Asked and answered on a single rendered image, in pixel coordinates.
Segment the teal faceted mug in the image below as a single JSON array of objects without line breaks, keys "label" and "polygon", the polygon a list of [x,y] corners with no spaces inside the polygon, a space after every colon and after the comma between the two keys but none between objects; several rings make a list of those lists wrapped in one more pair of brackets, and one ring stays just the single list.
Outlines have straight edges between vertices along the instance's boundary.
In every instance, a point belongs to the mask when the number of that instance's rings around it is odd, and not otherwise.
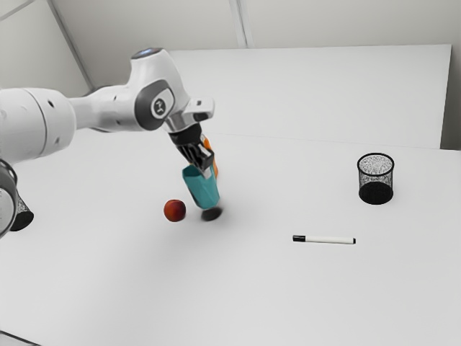
[{"label": "teal faceted mug", "polygon": [[203,175],[196,166],[190,164],[182,170],[182,177],[199,208],[207,210],[219,203],[220,195],[213,167],[206,169]]}]

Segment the orange upright object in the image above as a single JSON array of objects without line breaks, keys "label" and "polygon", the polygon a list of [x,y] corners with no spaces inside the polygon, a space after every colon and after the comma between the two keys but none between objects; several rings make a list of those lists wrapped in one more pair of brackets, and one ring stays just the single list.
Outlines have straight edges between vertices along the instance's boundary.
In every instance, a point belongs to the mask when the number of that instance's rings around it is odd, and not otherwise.
[{"label": "orange upright object", "polygon": [[[202,138],[202,142],[204,144],[204,147],[208,151],[212,151],[212,146],[210,145],[209,139],[204,134],[201,135],[201,138]],[[214,173],[215,177],[218,177],[219,170],[218,170],[215,158],[213,158],[213,161],[212,161],[212,169],[213,169],[213,173]]]}]

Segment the black mesh pen holder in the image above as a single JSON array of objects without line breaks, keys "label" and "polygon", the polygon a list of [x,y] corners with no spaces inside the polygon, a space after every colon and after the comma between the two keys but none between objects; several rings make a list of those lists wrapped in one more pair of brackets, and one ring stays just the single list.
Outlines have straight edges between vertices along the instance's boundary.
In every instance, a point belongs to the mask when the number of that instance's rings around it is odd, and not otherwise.
[{"label": "black mesh pen holder", "polygon": [[395,162],[384,153],[368,153],[357,161],[359,197],[370,205],[383,205],[393,198]]},{"label": "black mesh pen holder", "polygon": [[10,231],[20,231],[28,227],[34,219],[34,213],[29,209],[26,203],[18,196],[17,214],[10,228]]}]

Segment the red peach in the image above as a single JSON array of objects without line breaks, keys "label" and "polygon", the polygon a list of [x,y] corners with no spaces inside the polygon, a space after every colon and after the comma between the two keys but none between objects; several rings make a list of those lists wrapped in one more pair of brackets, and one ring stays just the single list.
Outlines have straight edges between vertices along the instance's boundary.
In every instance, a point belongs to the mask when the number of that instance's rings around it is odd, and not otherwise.
[{"label": "red peach", "polygon": [[186,213],[186,205],[181,200],[168,200],[164,205],[164,216],[170,222],[179,222],[184,220]]}]

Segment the white marker pen black cap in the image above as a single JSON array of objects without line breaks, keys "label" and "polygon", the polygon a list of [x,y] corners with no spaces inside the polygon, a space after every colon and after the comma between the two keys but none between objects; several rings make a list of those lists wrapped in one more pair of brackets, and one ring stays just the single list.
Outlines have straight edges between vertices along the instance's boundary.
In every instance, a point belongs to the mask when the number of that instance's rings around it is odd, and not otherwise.
[{"label": "white marker pen black cap", "polygon": [[357,240],[353,237],[335,237],[335,236],[304,236],[293,235],[294,242],[318,243],[318,244],[347,244],[353,245]]}]

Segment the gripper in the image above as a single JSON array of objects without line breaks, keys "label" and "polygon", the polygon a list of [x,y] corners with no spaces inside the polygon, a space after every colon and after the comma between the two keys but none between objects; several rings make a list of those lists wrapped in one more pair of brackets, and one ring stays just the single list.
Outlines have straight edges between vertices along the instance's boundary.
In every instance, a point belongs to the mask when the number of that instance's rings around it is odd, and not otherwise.
[{"label": "gripper", "polygon": [[178,147],[182,156],[208,179],[214,170],[215,154],[208,142],[202,143],[202,127],[199,123],[179,132],[170,133],[172,143]]}]

